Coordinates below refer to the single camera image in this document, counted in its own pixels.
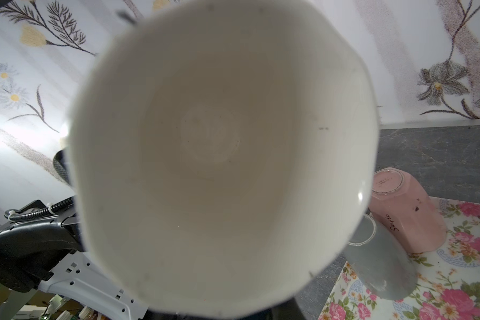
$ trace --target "gray cup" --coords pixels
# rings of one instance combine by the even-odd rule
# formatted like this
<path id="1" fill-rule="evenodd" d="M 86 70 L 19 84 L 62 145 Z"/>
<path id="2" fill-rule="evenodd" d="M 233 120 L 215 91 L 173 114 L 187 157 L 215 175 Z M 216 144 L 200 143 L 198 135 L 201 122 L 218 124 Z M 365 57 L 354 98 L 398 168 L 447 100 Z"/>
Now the gray cup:
<path id="1" fill-rule="evenodd" d="M 367 214 L 343 253 L 366 288 L 380 298 L 403 299 L 416 288 L 416 268 L 402 245 Z"/>

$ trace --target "wallpaper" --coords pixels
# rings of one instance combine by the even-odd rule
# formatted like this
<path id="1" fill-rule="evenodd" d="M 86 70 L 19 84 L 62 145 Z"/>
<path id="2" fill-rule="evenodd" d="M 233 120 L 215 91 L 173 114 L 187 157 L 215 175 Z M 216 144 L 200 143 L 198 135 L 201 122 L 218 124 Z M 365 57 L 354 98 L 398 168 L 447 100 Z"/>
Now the wallpaper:
<path id="1" fill-rule="evenodd" d="M 6 209 L 74 194 L 51 159 L 78 87 L 115 36 L 133 28 L 128 20 L 179 2 L 13 0 L 0 8 L 0 224 Z M 480 119 L 480 0 L 312 2 L 365 61 L 381 124 Z"/>

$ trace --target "floral mat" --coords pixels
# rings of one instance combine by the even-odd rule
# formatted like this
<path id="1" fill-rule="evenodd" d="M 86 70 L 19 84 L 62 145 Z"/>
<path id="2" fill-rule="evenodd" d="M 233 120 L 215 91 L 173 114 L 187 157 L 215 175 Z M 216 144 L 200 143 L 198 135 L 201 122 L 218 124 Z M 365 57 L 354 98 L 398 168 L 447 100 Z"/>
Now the floral mat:
<path id="1" fill-rule="evenodd" d="M 318 320 L 480 320 L 480 204 L 432 198 L 448 227 L 436 251 L 410 254 L 418 285 L 407 298 L 371 293 L 347 262 Z"/>

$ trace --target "gray marble countertop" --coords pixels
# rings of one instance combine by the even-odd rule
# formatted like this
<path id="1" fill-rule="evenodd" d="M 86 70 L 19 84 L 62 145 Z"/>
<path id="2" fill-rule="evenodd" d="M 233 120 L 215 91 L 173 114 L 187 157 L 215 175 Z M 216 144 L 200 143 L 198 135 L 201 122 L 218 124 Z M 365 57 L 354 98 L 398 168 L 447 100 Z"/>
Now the gray marble countertop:
<path id="1" fill-rule="evenodd" d="M 376 170 L 409 172 L 431 197 L 480 203 L 480 125 L 381 130 Z M 295 297 L 307 320 L 317 320 L 339 277 L 339 256 Z"/>

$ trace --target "textured black grip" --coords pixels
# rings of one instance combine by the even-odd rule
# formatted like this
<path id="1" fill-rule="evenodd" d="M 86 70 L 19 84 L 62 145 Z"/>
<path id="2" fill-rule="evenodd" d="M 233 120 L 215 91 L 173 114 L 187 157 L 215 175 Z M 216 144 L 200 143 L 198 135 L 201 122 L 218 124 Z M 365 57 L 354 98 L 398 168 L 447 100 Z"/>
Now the textured black grip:
<path id="1" fill-rule="evenodd" d="M 64 160 L 64 150 L 60 150 L 53 157 L 53 168 L 66 183 L 70 184 L 70 176 L 67 174 L 66 163 Z"/>

